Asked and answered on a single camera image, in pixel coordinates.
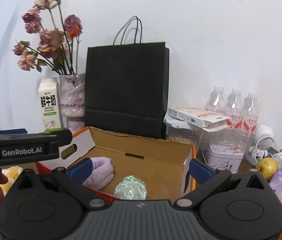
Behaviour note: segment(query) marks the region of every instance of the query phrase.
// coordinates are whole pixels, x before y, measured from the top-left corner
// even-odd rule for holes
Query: plastic bottle
[[[224,106],[226,102],[223,98],[223,87],[214,86],[213,92],[210,94],[209,100],[205,105],[205,110],[224,114]]]
[[[224,107],[225,116],[231,117],[226,123],[235,129],[241,128],[243,117],[243,104],[241,101],[241,90],[232,89],[232,93],[228,96],[227,103]]]
[[[241,128],[244,131],[254,131],[257,127],[260,114],[260,104],[257,101],[257,94],[249,93],[244,102],[243,119]]]

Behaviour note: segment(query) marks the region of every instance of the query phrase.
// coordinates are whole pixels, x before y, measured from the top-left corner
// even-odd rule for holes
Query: bottle cap
[[[235,95],[237,95],[237,96],[241,96],[241,90],[239,90],[239,89],[233,88],[233,89],[232,89],[232,93],[235,94]]]
[[[214,86],[214,91],[223,93],[223,87]]]
[[[258,95],[255,93],[250,93],[248,94],[248,97],[252,98],[252,99],[257,99]]]

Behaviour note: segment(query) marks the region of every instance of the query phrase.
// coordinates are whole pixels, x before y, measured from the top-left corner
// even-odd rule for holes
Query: shopping bag
[[[123,26],[124,33],[133,20],[142,25],[137,17],[131,18]],[[169,49],[165,42],[141,43],[141,36],[140,43],[136,43],[137,31],[138,27],[133,44],[122,45],[123,34],[121,45],[88,48],[85,124],[165,138]]]

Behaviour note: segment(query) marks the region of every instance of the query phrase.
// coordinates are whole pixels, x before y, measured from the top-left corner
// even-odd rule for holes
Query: vase
[[[85,127],[84,90],[85,73],[60,76],[60,111],[72,133]]]

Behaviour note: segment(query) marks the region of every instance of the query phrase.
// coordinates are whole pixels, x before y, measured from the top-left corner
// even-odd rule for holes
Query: bottle label
[[[258,117],[253,115],[244,115],[241,128],[244,131],[253,132],[257,128]]]
[[[230,113],[230,114],[226,114],[226,116],[231,117],[231,119],[226,120],[226,124],[229,125],[229,127],[234,129],[239,129],[241,127],[242,117],[243,117],[242,114]]]

